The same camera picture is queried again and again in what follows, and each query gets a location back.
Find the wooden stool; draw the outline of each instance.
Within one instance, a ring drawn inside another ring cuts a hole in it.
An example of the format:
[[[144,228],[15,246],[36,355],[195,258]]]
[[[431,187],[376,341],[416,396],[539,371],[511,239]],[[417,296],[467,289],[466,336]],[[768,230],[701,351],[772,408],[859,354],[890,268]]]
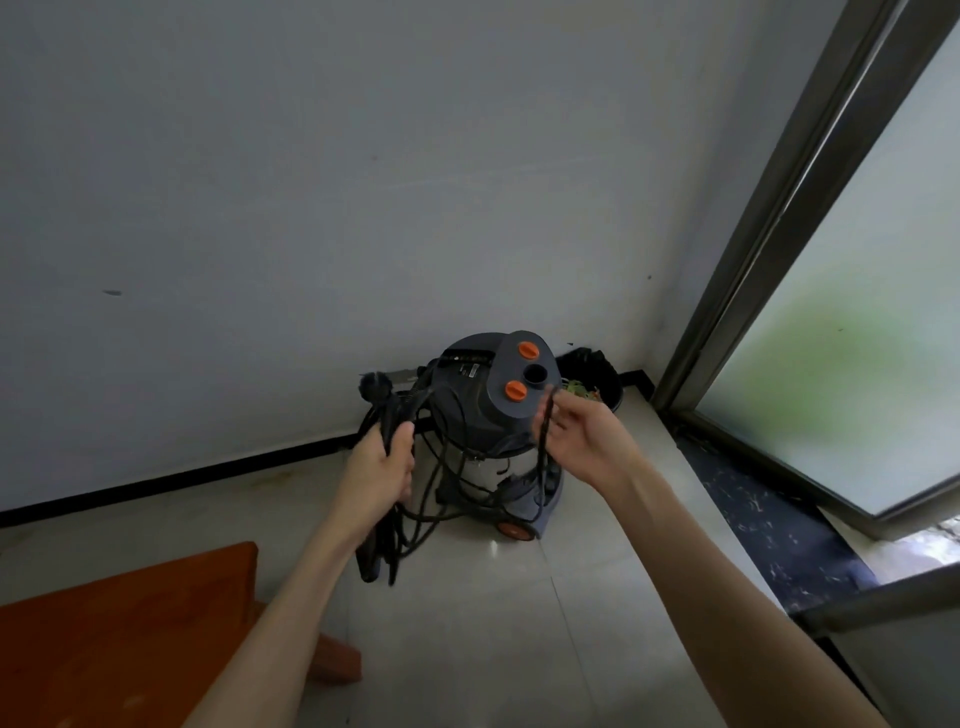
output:
[[[246,542],[0,607],[0,723],[179,728],[266,604]],[[362,677],[321,635],[308,679]]]

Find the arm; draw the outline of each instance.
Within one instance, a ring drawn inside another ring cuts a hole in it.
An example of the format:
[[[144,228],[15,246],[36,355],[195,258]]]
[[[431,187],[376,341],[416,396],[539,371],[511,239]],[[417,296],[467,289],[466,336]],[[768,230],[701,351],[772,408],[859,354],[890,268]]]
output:
[[[388,457],[374,427],[354,448],[326,520],[184,728],[293,725],[330,593],[370,529],[409,493],[413,439],[413,424],[401,425]]]
[[[543,403],[536,432],[542,418]],[[833,661],[723,555],[610,409],[558,393],[547,449],[613,510],[728,725],[887,725]]]

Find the person's left arm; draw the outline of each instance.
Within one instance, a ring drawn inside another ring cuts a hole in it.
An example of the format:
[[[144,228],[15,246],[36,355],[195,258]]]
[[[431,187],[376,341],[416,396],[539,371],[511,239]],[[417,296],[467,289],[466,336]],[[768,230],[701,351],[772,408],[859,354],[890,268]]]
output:
[[[413,424],[401,425],[388,457],[376,426],[353,449],[329,515],[184,728],[293,725],[337,579],[376,522],[409,494],[413,439]]]

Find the hand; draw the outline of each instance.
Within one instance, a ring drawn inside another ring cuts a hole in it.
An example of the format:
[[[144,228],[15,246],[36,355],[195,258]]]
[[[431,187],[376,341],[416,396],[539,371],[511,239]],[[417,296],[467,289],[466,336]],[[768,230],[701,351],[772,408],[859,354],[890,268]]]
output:
[[[540,399],[534,417],[539,439],[550,390]],[[603,497],[626,484],[643,455],[623,424],[600,401],[585,400],[566,390],[557,392],[546,433],[546,450],[575,478],[593,486]]]
[[[394,503],[410,497],[413,445],[414,424],[407,422],[396,429],[389,456],[380,425],[374,425],[353,448],[327,522],[354,547],[360,546]]]

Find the frosted glass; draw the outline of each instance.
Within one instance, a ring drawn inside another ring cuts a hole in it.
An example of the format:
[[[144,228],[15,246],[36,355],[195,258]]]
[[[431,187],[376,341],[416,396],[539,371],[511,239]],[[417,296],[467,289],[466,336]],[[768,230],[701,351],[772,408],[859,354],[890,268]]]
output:
[[[960,473],[960,34],[698,411],[869,513]]]

